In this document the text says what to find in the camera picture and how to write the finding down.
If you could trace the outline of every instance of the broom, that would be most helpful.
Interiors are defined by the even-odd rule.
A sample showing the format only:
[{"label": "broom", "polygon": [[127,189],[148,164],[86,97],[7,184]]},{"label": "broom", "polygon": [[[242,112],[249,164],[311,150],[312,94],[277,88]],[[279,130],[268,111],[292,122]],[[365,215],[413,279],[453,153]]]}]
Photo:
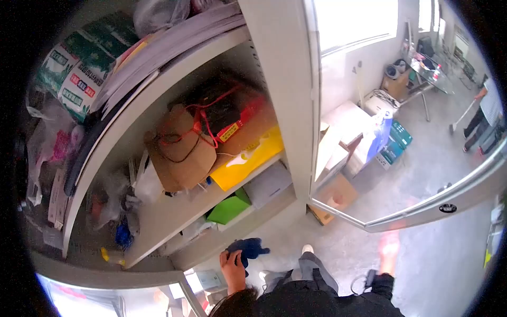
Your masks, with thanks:
[{"label": "broom", "polygon": [[469,110],[472,108],[472,106],[474,105],[474,102],[476,100],[474,99],[472,101],[472,103],[468,106],[468,108],[466,109],[466,111],[463,113],[463,115],[461,117],[459,117],[458,121],[452,123],[452,124],[449,124],[449,132],[451,133],[451,135],[454,133],[454,131],[456,131],[456,126],[458,125],[458,123],[461,121],[461,119],[463,119],[463,117],[469,112]]}]

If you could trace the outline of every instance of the dark hair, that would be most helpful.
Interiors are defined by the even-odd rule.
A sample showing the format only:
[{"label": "dark hair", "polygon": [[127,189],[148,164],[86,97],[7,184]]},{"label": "dark hair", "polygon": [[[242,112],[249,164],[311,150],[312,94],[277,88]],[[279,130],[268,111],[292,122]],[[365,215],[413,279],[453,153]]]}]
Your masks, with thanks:
[{"label": "dark hair", "polygon": [[209,317],[250,317],[259,292],[246,288],[224,297],[209,313]]}]

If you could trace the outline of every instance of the white shoe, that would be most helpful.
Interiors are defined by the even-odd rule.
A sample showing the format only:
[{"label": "white shoe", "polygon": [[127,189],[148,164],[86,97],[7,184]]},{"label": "white shoe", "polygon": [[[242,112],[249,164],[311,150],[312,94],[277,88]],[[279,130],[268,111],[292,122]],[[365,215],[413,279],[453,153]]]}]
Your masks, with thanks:
[{"label": "white shoe", "polygon": [[303,250],[301,251],[301,254],[305,253],[305,252],[311,252],[313,253],[313,247],[309,244],[305,244],[303,246]]},{"label": "white shoe", "polygon": [[263,281],[265,283],[266,282],[266,275],[268,275],[269,273],[270,273],[270,271],[260,271],[259,278],[261,279],[261,281]]}]

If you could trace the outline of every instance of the black jacket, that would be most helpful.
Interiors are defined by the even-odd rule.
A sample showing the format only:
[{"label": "black jacket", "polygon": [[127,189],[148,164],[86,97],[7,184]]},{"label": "black jacket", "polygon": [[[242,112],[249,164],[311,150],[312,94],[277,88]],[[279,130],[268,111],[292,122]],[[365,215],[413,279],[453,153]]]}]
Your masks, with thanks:
[{"label": "black jacket", "polygon": [[403,316],[391,303],[394,277],[375,277],[370,293],[339,297],[325,284],[318,269],[314,280],[298,280],[279,285],[262,295],[253,307],[253,315],[265,316]]}]

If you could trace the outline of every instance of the striped shirt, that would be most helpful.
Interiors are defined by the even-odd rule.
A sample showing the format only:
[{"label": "striped shirt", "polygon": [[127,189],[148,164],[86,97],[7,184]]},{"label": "striped shirt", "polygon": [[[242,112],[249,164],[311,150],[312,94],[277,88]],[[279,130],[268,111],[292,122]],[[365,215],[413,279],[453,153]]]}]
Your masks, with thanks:
[{"label": "striped shirt", "polygon": [[496,90],[496,85],[491,78],[484,82],[484,87],[488,93],[481,100],[481,109],[489,125],[494,126],[498,116],[502,113],[502,103],[500,95]]}]

